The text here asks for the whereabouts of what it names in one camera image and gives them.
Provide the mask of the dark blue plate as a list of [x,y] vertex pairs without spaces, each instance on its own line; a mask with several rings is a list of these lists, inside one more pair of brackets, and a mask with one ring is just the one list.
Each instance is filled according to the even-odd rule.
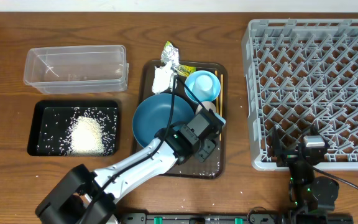
[[[136,109],[132,119],[132,132],[137,142],[147,146],[157,131],[167,126],[170,117],[172,95],[161,93],[148,97]],[[171,124],[177,121],[189,122],[194,117],[192,107],[181,97],[175,96]]]

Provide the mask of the white pink cup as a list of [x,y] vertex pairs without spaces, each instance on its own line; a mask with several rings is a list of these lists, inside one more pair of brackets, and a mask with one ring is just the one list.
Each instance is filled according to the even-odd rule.
[[213,113],[217,112],[216,106],[211,101],[203,101],[200,105],[198,105],[195,114],[198,114],[203,108],[205,108],[207,111],[212,110]]

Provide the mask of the light blue cup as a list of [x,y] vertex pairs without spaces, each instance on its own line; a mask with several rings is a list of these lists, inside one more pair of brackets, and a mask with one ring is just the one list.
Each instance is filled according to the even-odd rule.
[[200,75],[193,85],[193,93],[199,99],[207,99],[213,95],[213,80],[209,75]]

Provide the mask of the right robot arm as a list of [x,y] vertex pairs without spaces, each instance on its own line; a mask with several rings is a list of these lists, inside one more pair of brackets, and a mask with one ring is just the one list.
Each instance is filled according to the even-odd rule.
[[279,219],[280,223],[327,223],[328,212],[335,209],[339,193],[339,184],[329,177],[316,177],[315,165],[324,160],[329,144],[311,128],[311,134],[294,150],[283,147],[276,128],[272,133],[273,155],[278,167],[288,167],[290,183],[288,194],[295,204]]

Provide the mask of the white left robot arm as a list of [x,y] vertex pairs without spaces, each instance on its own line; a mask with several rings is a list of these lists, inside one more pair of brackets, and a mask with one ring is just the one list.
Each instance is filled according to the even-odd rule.
[[115,223],[116,204],[149,179],[195,156],[199,161],[216,146],[219,128],[184,124],[155,135],[148,146],[117,164],[89,171],[72,168],[35,209],[42,223]]

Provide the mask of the pile of white rice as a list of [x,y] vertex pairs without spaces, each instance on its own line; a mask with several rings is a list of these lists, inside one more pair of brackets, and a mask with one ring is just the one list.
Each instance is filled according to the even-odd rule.
[[36,146],[40,156],[108,156],[116,151],[116,107],[48,107]]

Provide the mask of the light blue bowl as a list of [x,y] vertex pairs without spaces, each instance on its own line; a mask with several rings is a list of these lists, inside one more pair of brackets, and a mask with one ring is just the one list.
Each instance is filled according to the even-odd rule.
[[200,75],[209,75],[211,77],[211,79],[213,80],[213,95],[207,99],[199,99],[197,98],[200,102],[203,101],[214,101],[220,94],[220,90],[221,90],[221,82],[219,81],[219,78],[206,70],[198,70],[194,73],[192,73],[186,80],[185,80],[185,85],[188,88],[185,88],[185,93],[188,96],[189,99],[191,99],[194,103],[198,104],[198,101],[195,99],[195,94],[193,93],[193,85],[195,83],[195,80],[197,79],[198,76]]

